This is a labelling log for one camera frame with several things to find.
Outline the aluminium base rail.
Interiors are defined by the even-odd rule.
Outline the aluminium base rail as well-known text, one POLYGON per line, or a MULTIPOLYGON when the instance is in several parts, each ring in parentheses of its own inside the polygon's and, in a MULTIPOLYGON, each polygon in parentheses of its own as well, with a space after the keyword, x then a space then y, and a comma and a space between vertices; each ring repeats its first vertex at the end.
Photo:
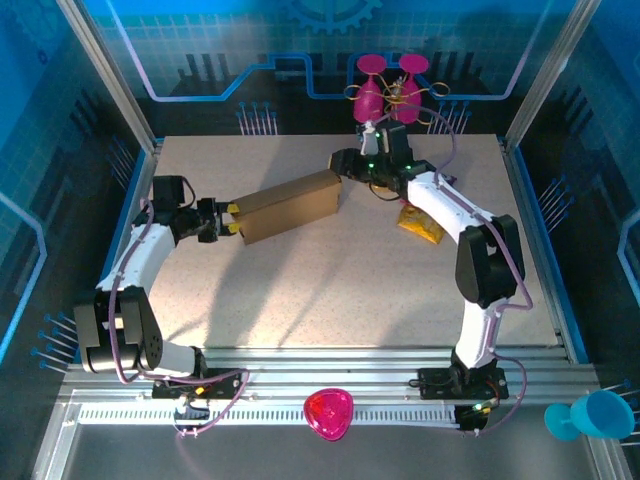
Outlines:
MULTIPOLYGON (((217 368, 245 368, 250 377, 242 401, 293 404, 324 387, 349 391, 364 404, 416 404, 408 383, 421 368, 445 368, 448 348, 215 348, 204 352, 217 368)), ((509 403, 567 403, 599 387, 590 364, 571 363, 562 347, 500 351, 509 403)))

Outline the pink plastic goblet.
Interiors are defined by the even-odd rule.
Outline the pink plastic goblet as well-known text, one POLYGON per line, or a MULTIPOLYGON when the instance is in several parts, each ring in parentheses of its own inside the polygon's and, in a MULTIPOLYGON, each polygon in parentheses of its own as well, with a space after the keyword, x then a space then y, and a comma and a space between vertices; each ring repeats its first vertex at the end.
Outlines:
POLYGON ((402 75, 396 80, 394 87, 394 120, 408 125, 418 121, 419 107, 422 104, 421 92, 415 76, 429 69, 429 61, 419 54, 404 54, 399 59, 402 75))
POLYGON ((361 56, 356 66, 367 76, 354 100, 354 119, 361 124, 379 119, 384 110, 384 98, 377 83, 378 76, 386 69, 386 60, 379 54, 361 56))

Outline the blue plastic goblet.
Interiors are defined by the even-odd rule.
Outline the blue plastic goblet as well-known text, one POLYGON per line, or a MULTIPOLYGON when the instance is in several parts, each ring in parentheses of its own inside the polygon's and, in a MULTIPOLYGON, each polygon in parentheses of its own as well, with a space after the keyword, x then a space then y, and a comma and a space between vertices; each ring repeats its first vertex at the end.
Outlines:
POLYGON ((583 395, 571 405, 554 403, 544 413, 549 433, 561 441, 581 435, 621 440, 635 430, 636 420, 628 402, 610 390, 583 395))

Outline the aluminium frame post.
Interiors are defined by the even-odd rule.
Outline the aluminium frame post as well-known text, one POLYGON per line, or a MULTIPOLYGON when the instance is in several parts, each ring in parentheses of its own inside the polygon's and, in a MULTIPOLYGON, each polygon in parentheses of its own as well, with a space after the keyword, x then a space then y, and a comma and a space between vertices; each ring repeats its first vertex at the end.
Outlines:
POLYGON ((156 141, 151 127, 117 63, 100 38, 88 10, 80 0, 55 0, 55 2, 140 147, 146 154, 153 155, 156 151, 156 141))
POLYGON ((506 153, 512 154, 519 147, 601 2, 576 0, 507 130, 504 138, 506 153))

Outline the yellow snack bag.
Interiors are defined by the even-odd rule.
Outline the yellow snack bag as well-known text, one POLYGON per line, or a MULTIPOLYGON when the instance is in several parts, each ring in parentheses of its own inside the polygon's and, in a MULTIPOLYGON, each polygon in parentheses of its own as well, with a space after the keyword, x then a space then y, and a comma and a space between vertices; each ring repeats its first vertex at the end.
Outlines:
POLYGON ((400 210, 397 225, 435 245, 438 245, 445 235, 445 230, 431 216, 409 204, 400 210))

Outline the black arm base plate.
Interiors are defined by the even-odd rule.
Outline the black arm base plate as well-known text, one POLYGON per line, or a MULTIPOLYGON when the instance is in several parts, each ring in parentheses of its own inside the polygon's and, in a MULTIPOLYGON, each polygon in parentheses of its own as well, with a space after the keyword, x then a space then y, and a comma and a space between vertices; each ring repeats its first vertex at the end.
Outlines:
POLYGON ((195 384, 155 380, 151 396, 161 400, 231 400, 239 392, 244 375, 239 369, 208 368, 195 384))
POLYGON ((489 400, 509 398, 505 371, 501 368, 473 369, 469 378, 454 367, 422 368, 409 381, 422 400, 489 400))

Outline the brown cardboard paper box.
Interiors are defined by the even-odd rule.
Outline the brown cardboard paper box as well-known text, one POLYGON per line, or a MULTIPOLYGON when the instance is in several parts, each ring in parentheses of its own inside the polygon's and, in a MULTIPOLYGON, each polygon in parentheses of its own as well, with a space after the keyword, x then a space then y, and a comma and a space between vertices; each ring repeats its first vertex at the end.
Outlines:
POLYGON ((233 216, 251 245, 335 214, 341 193, 340 177, 323 170, 234 200, 233 216))

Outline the pink heart-shaped bowl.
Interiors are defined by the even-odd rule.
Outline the pink heart-shaped bowl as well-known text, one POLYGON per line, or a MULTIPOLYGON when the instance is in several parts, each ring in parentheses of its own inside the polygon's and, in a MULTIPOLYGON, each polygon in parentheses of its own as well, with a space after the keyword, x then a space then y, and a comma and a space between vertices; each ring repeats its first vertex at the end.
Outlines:
POLYGON ((353 396, 344 389, 326 388, 311 394, 304 402, 308 426, 329 442, 341 440, 354 418, 353 396))

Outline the aluminium side rail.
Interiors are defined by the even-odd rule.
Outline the aluminium side rail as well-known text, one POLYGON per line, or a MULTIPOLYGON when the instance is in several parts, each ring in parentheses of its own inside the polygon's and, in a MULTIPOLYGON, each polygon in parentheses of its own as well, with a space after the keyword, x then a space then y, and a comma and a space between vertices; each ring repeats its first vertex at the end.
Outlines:
POLYGON ((131 222, 140 211, 140 199, 151 189, 151 181, 156 165, 157 158, 153 153, 149 154, 144 150, 140 150, 99 280, 103 280, 109 275, 127 247, 131 232, 131 222))
POLYGON ((577 322, 533 184, 520 149, 507 149, 506 139, 498 136, 513 194, 521 214, 533 263, 554 329, 571 363, 589 364, 590 359, 577 322))

